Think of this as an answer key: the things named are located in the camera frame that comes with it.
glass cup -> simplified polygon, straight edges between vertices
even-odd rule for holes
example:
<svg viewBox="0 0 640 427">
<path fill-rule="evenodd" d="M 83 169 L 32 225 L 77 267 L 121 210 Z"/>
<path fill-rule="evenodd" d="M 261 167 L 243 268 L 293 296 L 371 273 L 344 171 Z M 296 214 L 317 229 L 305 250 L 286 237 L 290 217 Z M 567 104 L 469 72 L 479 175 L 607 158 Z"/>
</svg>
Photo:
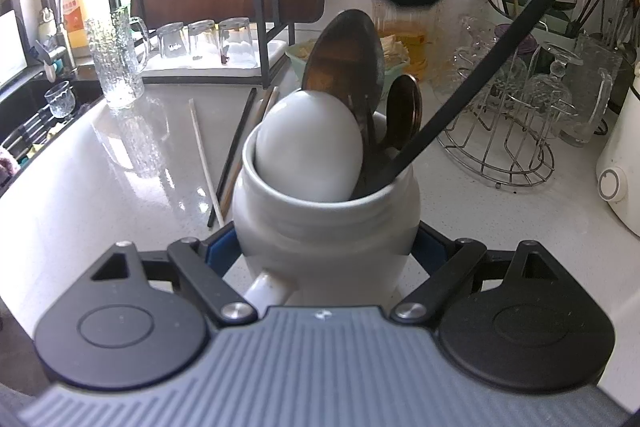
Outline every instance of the glass cup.
<svg viewBox="0 0 640 427">
<path fill-rule="evenodd" d="M 198 21 L 187 26 L 189 49 L 193 60 L 218 54 L 218 31 L 214 21 Z"/>
<path fill-rule="evenodd" d="M 76 97 L 67 80 L 49 89 L 44 94 L 44 98 L 49 104 L 51 114 L 56 118 L 65 118 L 76 107 Z"/>
<path fill-rule="evenodd" d="M 145 45 L 141 62 L 138 61 L 131 32 L 133 24 L 140 26 Z M 139 99 L 145 91 L 140 73 L 146 66 L 150 51 L 144 21 L 140 17 L 129 17 L 127 7 L 122 7 L 109 16 L 87 19 L 84 29 L 95 73 L 109 107 L 126 107 Z"/>
<path fill-rule="evenodd" d="M 227 19 L 219 24 L 220 61 L 223 65 L 255 68 L 254 42 L 247 17 Z"/>
<path fill-rule="evenodd" d="M 600 125 L 613 87 L 613 79 L 605 68 L 595 72 L 587 68 L 581 70 L 572 104 L 576 114 L 568 118 L 560 132 L 561 139 L 575 147 L 587 144 Z"/>
<path fill-rule="evenodd" d="M 156 31 L 162 58 L 179 58 L 189 55 L 189 43 L 184 38 L 184 24 L 172 22 Z"/>
</svg>

white countertop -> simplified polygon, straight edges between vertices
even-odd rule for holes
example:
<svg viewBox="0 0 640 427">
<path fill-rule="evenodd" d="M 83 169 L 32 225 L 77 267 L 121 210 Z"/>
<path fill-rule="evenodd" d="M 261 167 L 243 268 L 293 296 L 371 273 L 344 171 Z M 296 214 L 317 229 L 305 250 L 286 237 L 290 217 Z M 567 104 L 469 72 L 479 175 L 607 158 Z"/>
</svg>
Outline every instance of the white countertop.
<svg viewBox="0 0 640 427">
<path fill-rule="evenodd" d="M 295 75 L 290 66 L 282 91 Z M 194 98 L 214 183 L 249 86 L 146 86 L 136 112 L 115 117 L 104 102 L 35 159 L 0 198 L 0 297 L 33 334 L 47 307 L 115 241 L 159 250 L 180 237 L 201 239 L 209 197 L 191 126 Z M 425 118 L 434 109 L 423 88 Z M 601 387 L 628 409 L 640 407 L 640 239 L 596 191 L 594 166 L 605 137 L 584 149 L 554 140 L 556 172 L 531 189 L 495 188 L 473 178 L 432 144 L 414 163 L 422 219 L 448 237 L 473 237 L 513 250 L 540 241 L 609 314 L 616 348 Z M 407 293 L 426 277 L 415 261 Z M 242 260 L 226 279 L 248 285 Z"/>
</svg>

large serving spoon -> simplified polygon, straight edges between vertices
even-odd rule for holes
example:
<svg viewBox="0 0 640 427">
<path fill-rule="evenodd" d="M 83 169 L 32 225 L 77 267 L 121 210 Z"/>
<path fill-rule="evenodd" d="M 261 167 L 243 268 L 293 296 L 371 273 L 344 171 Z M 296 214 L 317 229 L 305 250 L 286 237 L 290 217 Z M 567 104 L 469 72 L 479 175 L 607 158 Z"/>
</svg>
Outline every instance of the large serving spoon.
<svg viewBox="0 0 640 427">
<path fill-rule="evenodd" d="M 339 13 L 322 31 L 302 76 L 302 89 L 326 92 L 346 105 L 362 134 L 362 169 L 357 193 L 370 191 L 370 174 L 377 172 L 372 114 L 380 103 L 385 57 L 371 18 L 360 10 Z"/>
</svg>

glass pitcher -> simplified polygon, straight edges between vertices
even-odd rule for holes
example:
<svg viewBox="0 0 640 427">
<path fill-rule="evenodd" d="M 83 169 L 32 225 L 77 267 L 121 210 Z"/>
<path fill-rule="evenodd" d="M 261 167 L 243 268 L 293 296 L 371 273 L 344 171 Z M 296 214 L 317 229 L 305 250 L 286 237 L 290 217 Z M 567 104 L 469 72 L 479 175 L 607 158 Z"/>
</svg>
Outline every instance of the glass pitcher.
<svg viewBox="0 0 640 427">
<path fill-rule="evenodd" d="M 139 62 L 131 33 L 133 24 L 142 31 L 144 52 Z M 89 18 L 84 22 L 89 51 L 94 58 L 95 73 L 109 107 L 130 105 L 142 96 L 145 86 L 140 73 L 150 52 L 149 34 L 140 17 L 129 17 L 127 7 L 108 16 Z"/>
</svg>

black sink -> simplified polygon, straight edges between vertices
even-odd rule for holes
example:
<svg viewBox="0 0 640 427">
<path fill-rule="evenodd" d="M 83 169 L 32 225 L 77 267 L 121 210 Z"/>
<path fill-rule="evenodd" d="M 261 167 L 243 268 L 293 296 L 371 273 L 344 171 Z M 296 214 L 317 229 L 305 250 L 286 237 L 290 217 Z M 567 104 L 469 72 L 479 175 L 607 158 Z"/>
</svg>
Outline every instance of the black sink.
<svg viewBox="0 0 640 427">
<path fill-rule="evenodd" d="M 102 96 L 97 80 L 72 80 L 76 96 L 76 110 L 82 104 L 95 102 Z M 0 142 L 3 142 L 20 124 L 29 120 L 41 108 L 47 105 L 44 94 L 52 84 L 43 73 L 32 78 L 17 89 L 7 89 L 0 93 Z"/>
</svg>

